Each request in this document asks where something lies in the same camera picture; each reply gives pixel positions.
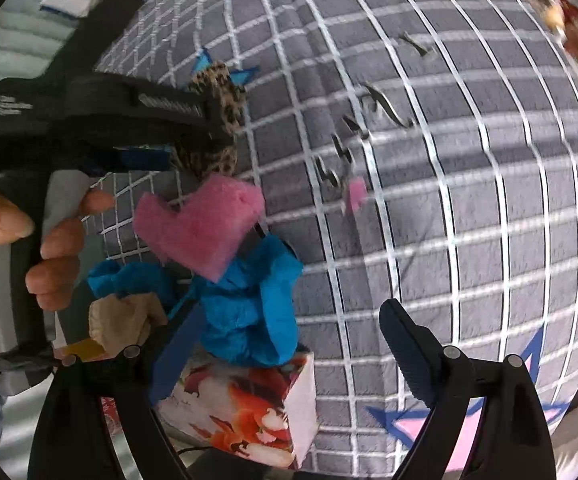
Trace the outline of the pink patterned tissue box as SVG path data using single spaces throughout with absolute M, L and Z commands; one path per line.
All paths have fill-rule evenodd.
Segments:
M 103 346 L 91 338 L 74 342 L 74 344 L 67 344 L 54 350 L 54 355 L 60 360 L 72 356 L 72 354 L 78 356 L 83 362 L 100 361 L 109 357 Z

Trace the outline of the blue mesh cloth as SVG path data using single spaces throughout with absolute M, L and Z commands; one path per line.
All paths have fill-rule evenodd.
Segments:
M 177 297 L 170 274 L 152 262 L 119 264 L 115 260 L 103 260 L 89 271 L 87 284 L 96 299 L 153 292 L 165 309 L 173 307 Z
M 292 294 L 302 271 L 290 246 L 268 234 L 231 260 L 218 282 L 195 276 L 168 316 L 190 301 L 203 312 L 199 341 L 212 356 L 243 367 L 286 364 L 298 348 Z

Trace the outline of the pink sponge block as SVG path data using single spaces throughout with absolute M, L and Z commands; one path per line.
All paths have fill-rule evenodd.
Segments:
M 132 225 L 162 263 L 174 261 L 216 283 L 265 209 L 260 188 L 212 174 L 178 211 L 160 196 L 141 196 Z

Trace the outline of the grey checkered star tablecloth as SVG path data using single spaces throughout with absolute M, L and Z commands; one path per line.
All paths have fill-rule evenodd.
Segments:
M 396 471 L 421 403 L 396 298 L 472 358 L 517 353 L 556 424 L 578 390 L 578 80 L 522 0 L 148 0 L 104 72 L 254 68 L 238 174 L 298 253 L 320 430 L 305 468 Z

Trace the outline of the beige knitted hat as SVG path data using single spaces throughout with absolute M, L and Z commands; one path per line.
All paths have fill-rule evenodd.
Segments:
M 126 347 L 143 344 L 152 330 L 167 324 L 161 301 L 154 292 L 118 298 L 109 295 L 89 307 L 89 337 L 111 358 Z

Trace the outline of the leopard print scrunchie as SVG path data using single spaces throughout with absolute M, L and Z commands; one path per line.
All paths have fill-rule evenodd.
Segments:
M 246 89 L 236 84 L 229 67 L 211 62 L 191 77 L 190 93 L 200 96 L 208 114 L 208 133 L 175 144 L 173 162 L 202 181 L 211 174 L 230 177 L 238 162 L 236 133 L 242 126 Z

